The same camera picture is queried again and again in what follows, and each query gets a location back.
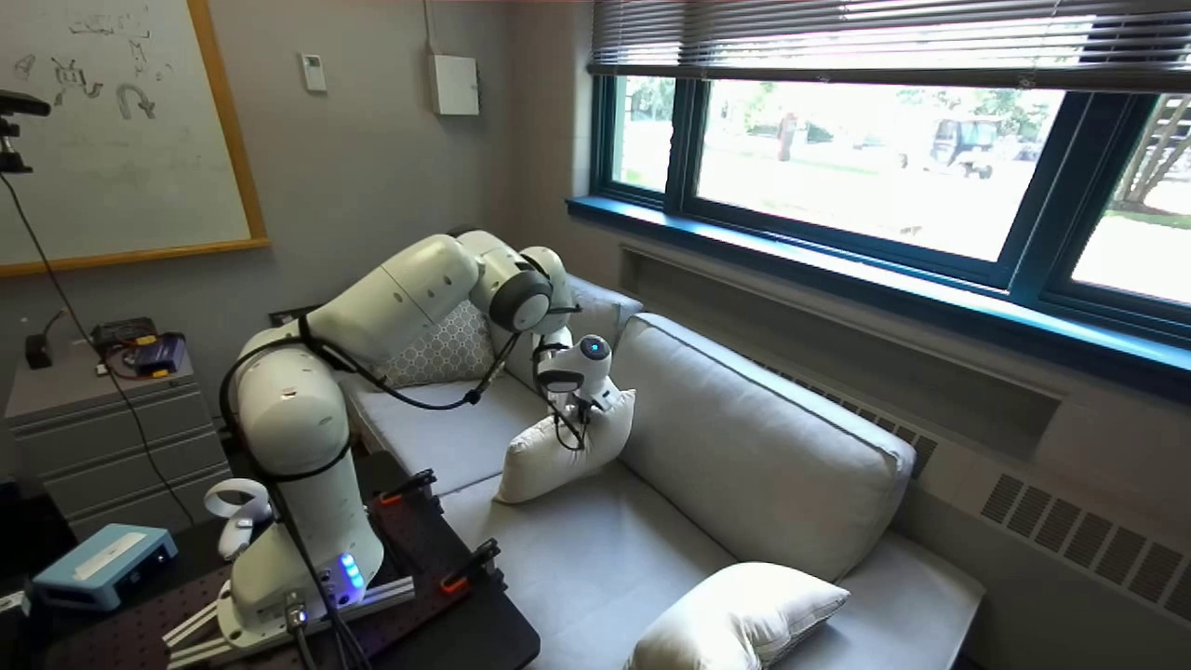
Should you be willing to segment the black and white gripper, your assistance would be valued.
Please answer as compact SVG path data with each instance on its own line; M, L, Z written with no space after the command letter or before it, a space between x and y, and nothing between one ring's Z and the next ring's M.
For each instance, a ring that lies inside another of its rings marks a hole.
M534 390L569 419L589 419L608 409L610 342L603 333L548 342L533 352L533 378Z

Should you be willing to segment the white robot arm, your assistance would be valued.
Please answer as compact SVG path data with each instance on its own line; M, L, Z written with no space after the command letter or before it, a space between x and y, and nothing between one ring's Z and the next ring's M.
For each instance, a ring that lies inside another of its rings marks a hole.
M399 366L470 304L505 345L454 402L405 395ZM569 270L548 244L513 248L492 229L426 234L310 312L256 330L218 387L275 522L234 558L218 591L163 634L167 670L223 666L328 629L366 660L349 625L409 603L414 578L382 581L388 539L349 455L346 383L419 413L475 404L505 357L533 345L533 383L557 451L590 455L589 419L614 402L610 349L569 330Z

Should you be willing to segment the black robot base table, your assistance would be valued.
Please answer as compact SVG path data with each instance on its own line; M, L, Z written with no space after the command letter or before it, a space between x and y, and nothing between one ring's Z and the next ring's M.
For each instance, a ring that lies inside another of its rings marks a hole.
M402 480L373 474L367 502ZM392 596L376 610L346 610L366 660L356 670L523 670L541 655L541 634L510 603L492 567L460 596L440 596L434 581L471 550L445 528L440 497L373 507L388 543L376 585ZM163 634L197 614L223 585L214 526L177 534L177 558L151 573L111 614L34 608L5 616L0 670L167 670Z

